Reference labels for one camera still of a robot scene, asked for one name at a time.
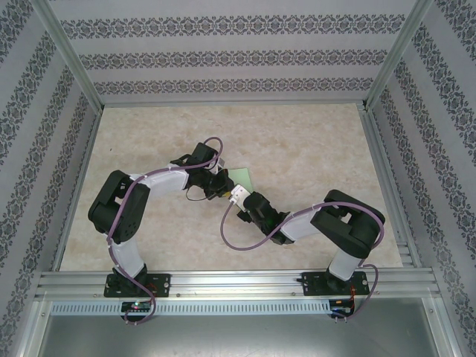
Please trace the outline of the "aluminium right frame post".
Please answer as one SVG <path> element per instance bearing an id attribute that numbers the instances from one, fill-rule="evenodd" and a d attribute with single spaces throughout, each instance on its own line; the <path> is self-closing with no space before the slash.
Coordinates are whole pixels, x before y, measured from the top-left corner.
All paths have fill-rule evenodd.
<path id="1" fill-rule="evenodd" d="M 392 44 L 390 51 L 388 52 L 382 67 L 379 69 L 375 80 L 364 100 L 364 107 L 369 112 L 378 101 L 382 91 L 384 90 L 388 80 L 390 79 L 393 70 L 397 66 L 398 62 L 402 58 L 406 48 L 411 42 L 411 39 L 420 23 L 424 19 L 429 7 L 433 4 L 434 0 L 416 0 L 408 17 L 402 25 L 402 29 L 399 32 L 396 40 Z"/>

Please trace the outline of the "aluminium frame post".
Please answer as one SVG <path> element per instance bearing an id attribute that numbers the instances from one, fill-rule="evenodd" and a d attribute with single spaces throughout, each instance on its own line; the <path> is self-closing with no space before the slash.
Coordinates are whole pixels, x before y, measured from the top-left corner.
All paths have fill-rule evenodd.
<path id="1" fill-rule="evenodd" d="M 29 0 L 46 31 L 49 33 L 65 64 L 70 68 L 84 95 L 96 112 L 102 112 L 103 101 L 93 82 L 87 74 L 77 52 L 63 29 L 60 20 L 55 15 L 48 0 Z"/>
<path id="2" fill-rule="evenodd" d="M 411 39 L 420 23 L 424 19 L 429 7 L 433 4 L 434 0 L 416 0 L 408 17 L 402 25 L 402 29 L 399 32 L 396 40 L 392 44 L 390 51 L 388 52 L 382 67 L 379 69 L 375 80 L 364 100 L 364 107 L 369 112 L 378 101 L 382 91 L 384 90 L 388 80 L 390 79 L 393 70 L 397 66 L 398 62 L 402 58 L 406 48 L 411 42 Z"/>

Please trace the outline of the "aluminium left frame post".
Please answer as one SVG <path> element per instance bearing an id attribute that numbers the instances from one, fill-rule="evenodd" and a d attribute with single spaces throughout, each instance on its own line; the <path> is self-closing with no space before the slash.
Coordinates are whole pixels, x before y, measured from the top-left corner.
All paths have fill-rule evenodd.
<path id="1" fill-rule="evenodd" d="M 48 0 L 29 0 L 46 31 L 49 33 L 65 64 L 70 68 L 84 95 L 96 112 L 102 112 L 103 101 L 93 82 L 87 74 L 77 52 L 63 29 L 60 20 L 55 15 Z"/>

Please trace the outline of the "aluminium rear frame bar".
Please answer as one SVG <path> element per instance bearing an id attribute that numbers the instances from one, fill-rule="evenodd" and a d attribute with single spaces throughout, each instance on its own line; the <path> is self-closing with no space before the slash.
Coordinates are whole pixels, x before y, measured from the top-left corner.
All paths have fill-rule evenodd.
<path id="1" fill-rule="evenodd" d="M 344 105 L 356 104 L 365 107 L 364 100 L 179 100 L 159 102 L 121 102 L 106 103 L 104 109 L 143 108 L 143 107 L 188 107 L 188 106 L 279 106 L 279 105 Z"/>

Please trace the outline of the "light green paper sheet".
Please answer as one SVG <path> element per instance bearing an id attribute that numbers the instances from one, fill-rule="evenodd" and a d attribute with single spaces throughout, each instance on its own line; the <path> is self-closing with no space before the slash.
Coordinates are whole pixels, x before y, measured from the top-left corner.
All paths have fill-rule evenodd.
<path id="1" fill-rule="evenodd" d="M 253 192 L 251 177 L 247 168 L 229 169 L 228 177 L 234 182 L 234 185 L 243 186 L 248 192 Z"/>

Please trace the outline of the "grey metal sheet panel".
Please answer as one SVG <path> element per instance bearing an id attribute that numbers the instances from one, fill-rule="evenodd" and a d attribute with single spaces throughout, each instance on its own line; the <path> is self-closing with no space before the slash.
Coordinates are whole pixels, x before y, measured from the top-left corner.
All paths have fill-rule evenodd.
<path id="1" fill-rule="evenodd" d="M 325 315 L 162 315 L 138 327 L 48 305 L 26 357 L 462 357 L 428 298 L 376 299 L 349 321 Z"/>

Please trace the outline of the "aluminium right side rail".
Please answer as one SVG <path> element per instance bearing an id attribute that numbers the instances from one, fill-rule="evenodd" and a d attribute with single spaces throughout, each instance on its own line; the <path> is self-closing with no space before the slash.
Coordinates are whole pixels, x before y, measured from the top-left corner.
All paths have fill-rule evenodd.
<path id="1" fill-rule="evenodd" d="M 405 267 L 422 268 L 411 227 L 399 198 L 390 162 L 387 159 L 374 117 L 365 108 L 364 104 L 358 104 L 357 108 L 403 265 Z"/>

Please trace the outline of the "circuit board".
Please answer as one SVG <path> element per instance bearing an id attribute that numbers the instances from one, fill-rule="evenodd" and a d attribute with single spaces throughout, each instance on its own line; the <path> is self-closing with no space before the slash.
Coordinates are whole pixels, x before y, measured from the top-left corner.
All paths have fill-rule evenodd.
<path id="1" fill-rule="evenodd" d="M 345 300 L 331 300 L 329 302 L 330 308 L 332 310 L 342 310 L 346 313 L 350 313 L 355 308 L 355 301 L 353 298 Z"/>
<path id="2" fill-rule="evenodd" d="M 121 305 L 122 313 L 137 312 L 137 313 L 149 313 L 151 311 L 152 304 L 149 301 L 126 301 Z"/>

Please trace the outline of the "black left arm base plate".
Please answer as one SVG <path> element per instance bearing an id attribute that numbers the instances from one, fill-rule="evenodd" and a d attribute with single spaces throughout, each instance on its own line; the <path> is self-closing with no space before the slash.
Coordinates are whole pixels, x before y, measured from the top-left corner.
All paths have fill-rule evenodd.
<path id="1" fill-rule="evenodd" d="M 170 288 L 170 274 L 139 274 L 135 280 L 150 291 L 155 298 L 167 298 Z M 108 274 L 103 291 L 106 298 L 147 298 L 149 294 L 119 273 Z"/>

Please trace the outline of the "aluminium left side rail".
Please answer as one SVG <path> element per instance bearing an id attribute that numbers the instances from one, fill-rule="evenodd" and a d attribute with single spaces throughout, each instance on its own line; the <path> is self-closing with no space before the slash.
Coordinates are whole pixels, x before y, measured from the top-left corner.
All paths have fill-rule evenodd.
<path id="1" fill-rule="evenodd" d="M 85 146 L 83 147 L 80 165 L 75 176 L 75 183 L 73 186 L 73 190 L 71 191 L 71 196 L 68 201 L 68 207 L 66 209 L 64 220 L 62 221 L 62 226 L 59 232 L 59 239 L 55 245 L 51 265 L 48 269 L 52 272 L 58 272 L 62 264 L 62 259 L 64 257 L 68 237 L 71 232 L 71 226 L 74 221 L 74 216 L 80 199 L 81 190 L 83 188 L 83 183 L 86 177 L 92 150 L 94 148 L 94 142 L 97 137 L 97 131 L 99 129 L 100 121 L 103 116 L 103 110 L 104 109 L 100 109 L 98 113 L 94 116 L 94 120 L 92 121 L 87 141 L 85 143 Z"/>

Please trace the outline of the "left circuit board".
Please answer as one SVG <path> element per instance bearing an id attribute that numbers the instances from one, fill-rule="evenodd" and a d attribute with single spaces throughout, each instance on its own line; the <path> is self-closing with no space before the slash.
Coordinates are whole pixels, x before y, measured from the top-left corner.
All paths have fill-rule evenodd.
<path id="1" fill-rule="evenodd" d="M 152 304 L 149 301 L 126 301 L 121 305 L 122 313 L 137 312 L 137 313 L 149 313 L 151 311 Z"/>

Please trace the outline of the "aluminium mounting rail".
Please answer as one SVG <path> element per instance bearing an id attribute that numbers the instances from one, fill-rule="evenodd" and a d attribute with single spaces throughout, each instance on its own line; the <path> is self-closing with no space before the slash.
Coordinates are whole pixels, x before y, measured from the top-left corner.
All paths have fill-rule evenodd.
<path id="1" fill-rule="evenodd" d="M 106 271 L 58 271 L 40 275 L 34 299 L 102 300 Z M 303 297 L 299 270 L 172 271 L 169 299 L 258 300 Z M 440 286 L 430 268 L 381 268 L 374 298 L 435 298 Z"/>

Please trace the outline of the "right circuit board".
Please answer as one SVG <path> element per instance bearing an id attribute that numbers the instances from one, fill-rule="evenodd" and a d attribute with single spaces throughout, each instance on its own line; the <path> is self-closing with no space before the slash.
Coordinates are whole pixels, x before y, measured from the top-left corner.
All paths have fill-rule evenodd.
<path id="1" fill-rule="evenodd" d="M 330 308 L 332 310 L 342 310 L 346 313 L 350 313 L 355 308 L 355 301 L 353 298 L 345 300 L 331 300 L 329 302 Z"/>

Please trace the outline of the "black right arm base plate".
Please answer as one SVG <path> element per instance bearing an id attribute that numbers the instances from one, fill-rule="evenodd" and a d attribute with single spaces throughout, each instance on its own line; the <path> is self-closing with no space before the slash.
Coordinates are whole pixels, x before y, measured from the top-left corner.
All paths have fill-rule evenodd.
<path id="1" fill-rule="evenodd" d="M 328 271 L 307 271 L 301 274 L 299 281 L 305 296 L 351 295 L 351 288 L 358 296 L 370 293 L 367 275 L 363 271 L 355 271 L 349 280 L 340 280 Z"/>

